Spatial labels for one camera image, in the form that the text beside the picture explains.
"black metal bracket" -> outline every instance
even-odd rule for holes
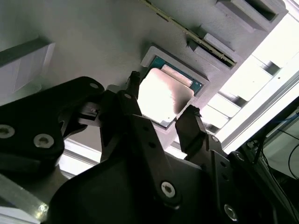
[[[0,138],[0,170],[52,171],[64,151],[63,136],[86,128],[71,123],[74,112],[103,91],[95,80],[80,77],[1,106],[0,124],[11,127],[14,134]]]
[[[136,99],[138,99],[139,95],[140,82],[140,73],[138,71],[132,71],[128,79],[127,91],[130,93],[131,96],[134,96]]]
[[[136,81],[136,74],[132,73],[131,76],[133,78],[130,80]],[[134,85],[139,85],[139,82],[131,83],[130,90],[136,89]],[[100,129],[101,160],[105,161],[123,153],[129,155],[133,163],[131,168],[141,169],[138,175],[144,176],[144,186],[151,186],[153,198],[167,207],[177,209],[181,194],[175,184],[171,167],[151,121],[142,116],[136,97],[131,93],[132,91],[128,90],[119,91],[111,100],[112,104],[107,112],[113,119],[106,120],[106,125]]]
[[[199,165],[207,173],[207,184],[212,188],[218,215],[228,220],[228,208],[242,217],[238,208],[233,169],[222,151],[219,140],[207,134],[200,119],[199,109],[190,105],[176,122],[181,150],[187,153],[186,160]]]

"bright light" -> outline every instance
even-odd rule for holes
[[[250,101],[271,79],[272,76],[250,56],[224,84],[221,91]]]
[[[207,104],[214,109],[221,111],[223,114],[230,118],[235,116],[236,113],[238,113],[241,109],[236,104],[232,103],[219,94],[216,94]]]
[[[287,14],[252,53],[283,68],[299,52],[299,23]]]
[[[70,150],[93,161],[100,162],[101,160],[102,152],[80,144],[72,139],[66,139],[64,141],[64,147],[67,150]]]
[[[59,166],[62,171],[70,174],[78,175],[93,167],[93,165],[72,158],[68,155],[62,154]]]
[[[173,155],[174,157],[177,157],[182,160],[187,156],[186,153],[183,153],[181,150],[178,150],[172,146],[168,146],[167,149],[165,149],[165,151],[168,152],[169,154]]]
[[[202,116],[202,122],[214,125],[217,128],[222,128],[228,122],[227,116],[208,105],[200,110],[200,114]]]
[[[274,116],[289,105],[299,93],[299,84],[292,86],[286,83],[295,78],[299,79],[299,54],[297,54],[278,74],[264,86],[217,134],[216,137],[223,142],[228,136],[232,135],[231,141],[225,146],[224,151],[230,153],[235,151],[254,133],[260,130]],[[276,95],[271,102],[266,101]],[[242,131],[233,135],[233,131],[242,126]]]

